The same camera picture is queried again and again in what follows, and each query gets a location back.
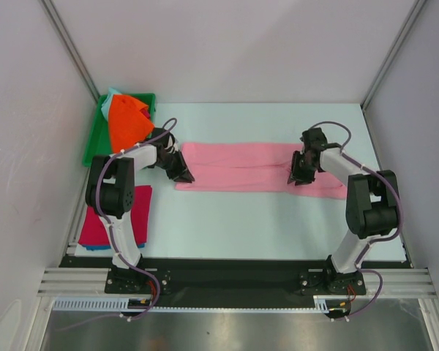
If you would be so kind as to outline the pink t shirt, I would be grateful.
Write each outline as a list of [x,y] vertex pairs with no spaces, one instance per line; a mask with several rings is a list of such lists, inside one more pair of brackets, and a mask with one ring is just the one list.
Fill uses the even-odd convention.
[[344,200],[346,186],[330,173],[318,173],[309,185],[288,183],[294,151],[300,143],[184,143],[184,160],[195,180],[177,183],[186,192],[278,192]]

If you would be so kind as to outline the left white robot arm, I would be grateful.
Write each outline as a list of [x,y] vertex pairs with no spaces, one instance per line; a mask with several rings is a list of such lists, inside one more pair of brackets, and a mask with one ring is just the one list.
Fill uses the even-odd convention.
[[91,163],[85,201],[105,228],[112,249],[112,264],[126,269],[121,283],[131,292],[141,291],[147,275],[136,268],[141,253],[132,229],[135,174],[143,168],[158,167],[176,183],[195,181],[173,134],[156,128],[151,137],[112,156],[96,155]]

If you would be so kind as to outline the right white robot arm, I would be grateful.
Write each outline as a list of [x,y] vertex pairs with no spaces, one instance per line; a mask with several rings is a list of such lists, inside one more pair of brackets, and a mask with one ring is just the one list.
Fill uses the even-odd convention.
[[346,186],[345,218],[348,232],[329,257],[331,270],[323,286],[340,293],[378,242],[391,241],[402,229],[402,206],[397,177],[390,170],[374,171],[347,154],[344,145],[330,143],[319,124],[302,132],[302,150],[294,151],[288,183],[311,184],[317,173],[329,173]]

